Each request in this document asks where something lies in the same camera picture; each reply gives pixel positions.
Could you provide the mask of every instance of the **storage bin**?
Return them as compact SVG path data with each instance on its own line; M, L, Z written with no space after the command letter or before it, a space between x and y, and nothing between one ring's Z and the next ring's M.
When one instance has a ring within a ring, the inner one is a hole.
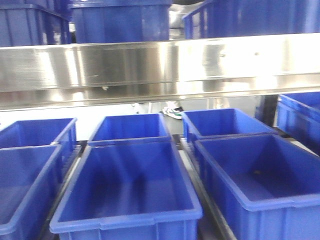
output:
M236 108L182 112L183 136L196 140L238 135L277 134L277 131Z
M187 39L318 33L320 1L206 0L183 20Z
M196 142L201 180L238 240L318 240L319 158L276 135Z
M173 143L88 146L50 229L61 240L196 240L201 216Z
M71 43L69 22L35 4L0 4L0 47Z
M0 149L0 240L35 240L60 187L61 146Z
M71 11L68 9L68 5L71 4L72 1L73 0L0 0L0 5L36 4L69 19Z
M77 43L169 40L172 0L74 1Z
M280 130L320 155L320 121L303 114L307 108L302 109L298 111L278 102L276 125Z
M170 141L162 114L107 116L88 140L89 146Z
M76 146L76 121L76 118L16 121L0 131L0 149L60 144L57 171L62 181Z

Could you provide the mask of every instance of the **empty blue bin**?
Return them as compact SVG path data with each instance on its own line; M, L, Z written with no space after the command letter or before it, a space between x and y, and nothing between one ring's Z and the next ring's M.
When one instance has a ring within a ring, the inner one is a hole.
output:
M183 136L196 140L239 135L277 134L277 131L236 108L184 111Z
M35 4L0 4L0 47L71 43L69 22Z
M201 216L173 143L88 146L50 229L60 240L196 240Z
M57 164L60 180L67 172L77 141L76 118L16 121L0 131L0 149L59 144L61 157Z
M187 39L320 32L320 0L206 0L183 17Z
M35 240L60 187L61 146L0 149L0 240Z
M89 146L170 141L162 114L107 116L88 140Z
M172 0L75 0L69 5L77 43L169 40Z
M276 135L196 142L201 180L238 240L318 240L319 158Z
M280 95L276 124L320 155L320 92Z

